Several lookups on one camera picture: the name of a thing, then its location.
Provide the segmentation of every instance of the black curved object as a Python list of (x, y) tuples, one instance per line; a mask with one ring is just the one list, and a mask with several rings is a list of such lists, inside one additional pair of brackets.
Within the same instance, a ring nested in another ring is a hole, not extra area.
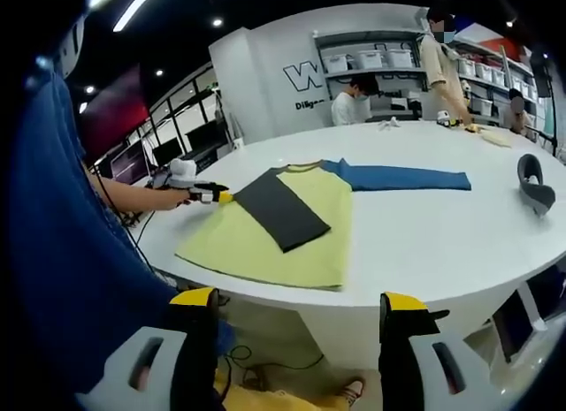
[[(535, 155), (527, 154), (519, 159), (516, 166), (519, 177), (519, 192), (523, 200), (530, 205), (537, 215), (545, 215), (556, 201), (556, 194), (552, 187), (543, 184), (542, 169), (539, 159)], [(529, 182), (534, 176), (538, 184)]]

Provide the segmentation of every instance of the black ceiling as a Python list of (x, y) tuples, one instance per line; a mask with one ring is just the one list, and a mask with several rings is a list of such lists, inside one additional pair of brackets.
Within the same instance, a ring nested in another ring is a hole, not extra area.
[[(552, 18), (547, 0), (148, 0), (122, 32), (113, 33), (114, 24), (132, 1), (112, 0), (88, 16), (80, 60), (69, 79), (77, 100), (85, 98), (81, 96), (84, 86), (103, 88), (131, 66), (140, 64), (148, 102), (152, 104), (209, 61), (208, 46), (218, 38), (239, 27), (254, 28), (320, 7), (352, 3), (429, 6), (442, 1), (451, 12), (531, 46), (534, 32), (543, 39), (545, 36), (536, 24), (548, 24)], [(508, 30), (505, 22), (511, 9), (518, 11), (519, 21)], [(221, 28), (211, 26), (216, 16), (224, 19)], [(157, 68), (164, 70), (164, 77), (152, 76)]]

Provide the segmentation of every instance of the yellow shirt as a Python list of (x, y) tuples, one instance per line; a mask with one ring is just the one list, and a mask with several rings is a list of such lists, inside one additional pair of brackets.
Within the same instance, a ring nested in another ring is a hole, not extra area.
[(209, 270), (278, 285), (332, 288), (344, 283), (351, 225), (351, 187), (314, 168), (278, 175), (331, 230), (283, 253), (237, 202), (220, 206), (176, 255)]
[[(420, 54), (428, 83), (432, 85), (435, 82), (444, 81), (448, 93), (461, 100), (465, 106), (462, 86), (456, 70), (456, 61), (450, 60), (446, 56), (440, 43), (431, 34), (425, 35), (421, 41)], [(447, 110), (451, 118), (460, 117), (458, 112), (443, 97), (440, 97), (438, 93), (434, 93), (434, 95), (436, 111)]]

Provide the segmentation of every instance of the yellow clothing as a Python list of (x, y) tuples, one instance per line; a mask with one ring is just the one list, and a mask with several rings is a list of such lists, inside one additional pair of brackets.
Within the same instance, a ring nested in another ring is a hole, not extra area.
[(320, 168), (277, 177), (330, 225), (325, 235), (287, 253), (237, 202), (220, 206), (177, 249), (210, 270), (279, 285), (329, 288), (344, 282), (351, 226), (351, 187)]
[[(465, 103), (462, 85), (456, 70), (456, 61), (450, 60), (446, 56), (442, 50), (442, 45), (431, 34), (425, 35), (421, 41), (420, 55), (429, 85), (443, 81), (446, 83), (448, 93)], [(435, 94), (435, 111), (447, 110), (451, 118), (460, 117), (458, 112), (443, 97), (434, 92), (433, 94)]]
[[(214, 388), (222, 393), (226, 381), (217, 373)], [(324, 398), (317, 403), (302, 400), (284, 391), (258, 392), (232, 384), (223, 402), (226, 411), (348, 411), (349, 405), (341, 396)]]

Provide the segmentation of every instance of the white round table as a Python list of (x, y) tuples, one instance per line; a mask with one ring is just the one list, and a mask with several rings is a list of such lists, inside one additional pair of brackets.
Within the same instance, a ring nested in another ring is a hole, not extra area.
[[(449, 309), (440, 327), (466, 336), (522, 281), (566, 254), (566, 168), (525, 138), (489, 129), (507, 137), (512, 148), (431, 122), (402, 122), (386, 130), (363, 124), (251, 144), (199, 174), (199, 179), (237, 192), (271, 167), (319, 159), (466, 172), (470, 192), (352, 193), (349, 266), (339, 292), (248, 281), (175, 256), (180, 242), (198, 230), (216, 205), (194, 203), (156, 213), (140, 247), (152, 265), (174, 276), (297, 310), (330, 362), (376, 369), (379, 296), (384, 291), (415, 296), (431, 310)], [(525, 153), (539, 158), (545, 184), (556, 191), (556, 203), (543, 218), (518, 194), (516, 164)]]

